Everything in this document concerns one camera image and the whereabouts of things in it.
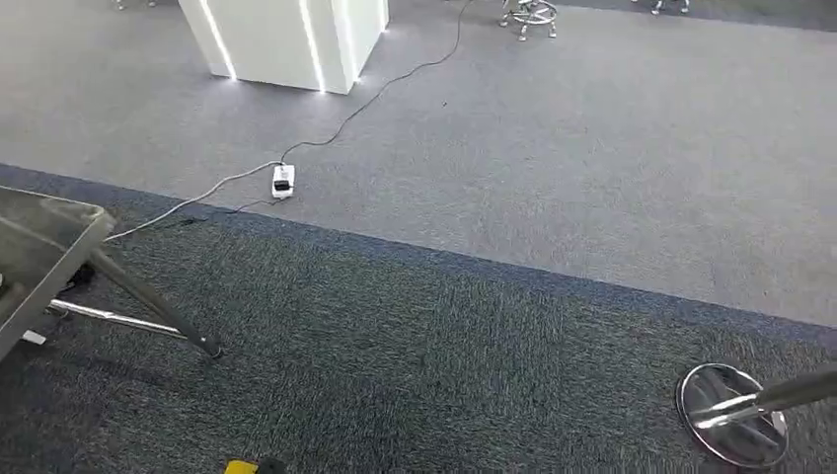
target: yellow object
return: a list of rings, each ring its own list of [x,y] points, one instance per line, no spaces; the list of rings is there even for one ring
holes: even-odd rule
[[[244,461],[230,461],[224,474],[256,474],[259,466]]]

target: white cable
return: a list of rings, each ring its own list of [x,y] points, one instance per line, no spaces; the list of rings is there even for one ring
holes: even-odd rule
[[[239,178],[248,177],[248,176],[250,176],[254,173],[258,173],[259,171],[263,170],[264,168],[267,168],[268,166],[279,166],[279,165],[284,165],[284,163],[281,162],[281,161],[268,161],[267,163],[264,163],[263,165],[259,165],[256,168],[254,168],[254,169],[252,169],[252,170],[250,170],[246,173],[242,173],[240,175],[228,176],[228,177],[224,178],[223,180],[219,181],[217,185],[213,186],[212,189],[210,189],[206,193],[203,193],[202,195],[200,195],[198,197],[193,197],[191,199],[184,200],[180,204],[178,204],[178,205],[172,207],[171,209],[169,209],[167,212],[165,212],[163,214],[160,214],[159,216],[149,220],[148,222],[139,224],[136,227],[134,227],[130,230],[126,230],[126,231],[124,231],[120,234],[114,234],[111,237],[108,237],[107,239],[105,239],[105,242],[110,242],[110,241],[115,240],[115,239],[120,239],[120,238],[122,238],[126,235],[130,235],[130,234],[136,232],[137,230],[142,230],[142,229],[144,229],[144,228],[146,228],[150,225],[154,225],[157,222],[160,222],[161,220],[165,219],[166,217],[174,214],[175,212],[180,210],[182,207],[184,207],[186,205],[189,205],[193,202],[198,202],[199,200],[203,200],[203,199],[206,199],[206,198],[212,196],[216,191],[218,191],[219,188],[221,188],[222,186],[224,186],[225,184],[227,184],[231,181],[238,180]]]

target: electrical cord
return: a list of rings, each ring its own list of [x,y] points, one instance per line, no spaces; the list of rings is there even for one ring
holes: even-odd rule
[[[253,202],[249,202],[247,204],[240,205],[240,206],[238,206],[234,209],[215,210],[213,212],[209,212],[209,214],[206,217],[187,217],[187,218],[179,220],[179,221],[177,221],[173,224],[169,224],[169,225],[166,225],[166,226],[163,226],[163,227],[157,227],[157,229],[158,230],[165,230],[165,229],[170,229],[172,227],[179,227],[179,226],[183,227],[183,226],[187,226],[187,225],[197,224],[198,222],[207,222],[212,218],[213,215],[217,215],[217,214],[224,214],[224,215],[236,214],[236,213],[239,213],[239,212],[241,212],[242,210],[244,210],[248,207],[252,207],[252,206],[257,205],[257,204],[267,204],[267,205],[273,206],[273,205],[279,204],[280,202],[281,202],[281,200],[276,200],[276,199],[274,199],[274,200],[264,200],[264,199],[254,200]]]
[[[206,198],[208,198],[208,197],[212,196],[212,195],[213,195],[213,194],[215,194],[215,192],[217,192],[217,191],[218,191],[218,190],[219,190],[222,186],[224,186],[225,184],[227,184],[227,183],[229,183],[229,182],[231,182],[231,181],[235,181],[235,180],[238,180],[238,179],[241,179],[241,178],[246,178],[246,177],[248,177],[248,176],[254,175],[254,174],[258,173],[259,171],[263,170],[264,168],[267,168],[267,167],[270,167],[270,166],[280,166],[280,165],[284,165],[284,164],[285,164],[285,163],[284,163],[284,159],[285,159],[285,157],[288,155],[288,153],[290,153],[291,151],[293,151],[293,150],[295,150],[295,149],[297,149],[297,148],[299,148],[299,147],[301,147],[301,146],[327,146],[327,145],[330,145],[330,144],[334,143],[334,141],[335,141],[335,140],[337,140],[337,139],[338,139],[338,137],[340,137],[340,135],[341,135],[341,133],[342,133],[343,129],[345,128],[345,126],[346,126],[346,125],[347,125],[350,121],[352,121],[352,119],[354,119],[355,117],[357,117],[358,115],[360,115],[360,113],[362,113],[363,111],[365,111],[365,110],[366,110],[369,106],[371,106],[371,105],[372,105],[375,101],[377,101],[377,100],[378,100],[378,98],[379,98],[379,97],[381,97],[381,95],[382,95],[382,94],[383,94],[383,93],[387,90],[387,88],[389,88],[391,85],[395,84],[396,82],[399,82],[399,81],[402,81],[402,80],[404,80],[404,79],[407,79],[408,77],[412,76],[413,74],[416,74],[417,72],[419,72],[420,70],[424,69],[425,67],[437,66],[437,65],[439,65],[439,64],[441,64],[441,63],[443,63],[443,62],[447,61],[448,59],[450,59],[450,57],[451,57],[451,56],[453,56],[453,55],[456,53],[456,50],[457,50],[457,49],[459,49],[459,42],[460,42],[460,39],[462,38],[462,16],[465,14],[465,10],[467,10],[467,9],[468,9],[468,7],[469,7],[469,6],[470,6],[473,2],[474,2],[474,0],[468,0],[468,1],[465,3],[465,5],[463,5],[463,6],[462,6],[462,10],[460,10],[460,11],[459,11],[459,16],[457,17],[457,21],[456,21],[456,41],[453,43],[453,47],[451,48],[450,52],[448,52],[447,54],[445,54],[444,56],[442,56],[442,57],[441,57],[440,59],[438,59],[438,60],[435,60],[435,61],[430,61],[430,62],[425,62],[425,63],[419,64],[418,66],[414,67],[414,68],[413,68],[410,72],[408,72],[408,73],[406,73],[406,74],[402,74],[401,76],[398,76],[398,77],[396,77],[395,79],[390,79],[389,81],[387,81],[387,83],[386,83],[386,84],[384,84],[384,85],[381,87],[381,89],[379,89],[379,90],[378,90],[378,92],[377,92],[374,96],[372,96],[372,98],[371,98],[371,99],[369,99],[369,100],[368,100],[365,104],[363,104],[362,106],[360,106],[360,108],[358,108],[356,111],[354,111],[353,113],[351,113],[351,115],[349,115],[348,117],[346,117],[346,118],[342,121],[342,123],[341,123],[340,127],[338,127],[338,130],[335,132],[335,134],[333,134],[333,135],[332,135],[332,137],[331,137],[331,138],[329,138],[328,140],[325,140],[325,141],[300,141],[300,142],[298,142],[298,143],[296,143],[296,144],[294,144],[294,145],[291,145],[289,148],[287,148],[285,151],[283,151],[283,152],[282,152],[282,154],[281,154],[281,156],[279,157],[279,159],[278,159],[278,160],[268,161],[267,163],[264,163],[264,164],[262,164],[262,165],[259,165],[259,166],[257,166],[256,168],[254,168],[254,169],[252,169],[252,170],[250,170],[250,171],[247,171],[247,172],[245,172],[245,173],[241,173],[241,174],[238,174],[238,175],[228,176],[228,177],[224,178],[223,180],[219,181],[219,182],[218,182],[215,186],[213,186],[212,188],[210,188],[210,189],[209,189],[209,191],[207,191],[206,193],[203,193],[202,195],[197,196],[197,197],[193,197],[193,198],[191,198],[191,199],[184,200],[183,202],[181,202],[181,203],[179,203],[178,205],[176,205],[176,206],[172,207],[172,208],[171,208],[171,209],[169,209],[168,211],[166,211],[166,212],[164,212],[164,213],[162,213],[162,214],[158,215],[157,217],[155,217],[155,218],[153,218],[153,219],[151,219],[151,220],[149,220],[149,221],[147,221],[147,222],[144,222],[144,223],[142,223],[142,224],[139,224],[139,225],[137,225],[136,227],[133,227],[133,228],[131,228],[131,229],[129,229],[129,230],[126,230],[126,231],[124,231],[124,232],[120,232],[120,233],[118,233],[118,234],[114,234],[114,235],[112,235],[112,236],[108,237],[107,239],[105,239],[105,242],[111,242],[111,241],[113,241],[113,240],[120,239],[120,238],[122,238],[122,237],[126,237],[126,236],[128,236],[128,235],[130,235],[130,234],[133,234],[134,232],[137,232],[137,231],[139,231],[139,230],[142,230],[142,229],[145,229],[145,228],[147,228],[147,227],[150,227],[150,226],[152,226],[152,225],[156,224],[157,222],[160,222],[161,220],[165,219],[166,217],[168,217],[168,216],[170,216],[170,215],[174,214],[175,212],[177,212],[178,210],[182,209],[183,207],[185,207],[185,206],[187,206],[187,205],[189,205],[189,204],[192,204],[192,203],[198,202],[198,201],[200,201],[200,200],[204,200],[204,199],[206,199]],[[239,207],[239,208],[237,208],[237,209],[234,209],[234,210],[232,210],[232,211],[225,211],[225,212],[221,212],[221,213],[234,214],[234,213],[236,213],[236,212],[240,212],[241,210],[243,210],[243,209],[245,209],[245,208],[247,208],[247,207],[250,207],[250,206],[252,206],[252,205],[256,205],[256,204],[259,204],[259,203],[262,203],[262,202],[265,202],[265,201],[263,201],[263,200],[254,201],[254,202],[251,202],[251,203],[249,203],[249,204],[245,204],[245,205],[243,205],[243,206],[241,206],[241,207]],[[196,221],[197,221],[197,220],[195,220],[195,219],[186,219],[186,220],[191,220],[192,222],[196,222]]]

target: white pillar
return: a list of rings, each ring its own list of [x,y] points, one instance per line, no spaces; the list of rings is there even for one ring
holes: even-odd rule
[[[218,76],[347,94],[389,23],[388,0],[180,0]]]

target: dark gray carpet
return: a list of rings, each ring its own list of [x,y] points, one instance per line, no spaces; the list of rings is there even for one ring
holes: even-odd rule
[[[173,203],[3,165],[0,184],[123,223]],[[191,207],[110,251],[226,357],[44,321],[46,347],[0,363],[4,472],[220,473],[267,455],[305,472],[715,471],[680,426],[677,377],[713,360],[777,381],[837,348],[825,327],[223,212]],[[140,311],[101,280],[72,299]],[[833,402],[789,412],[785,471],[837,469],[835,419]]]

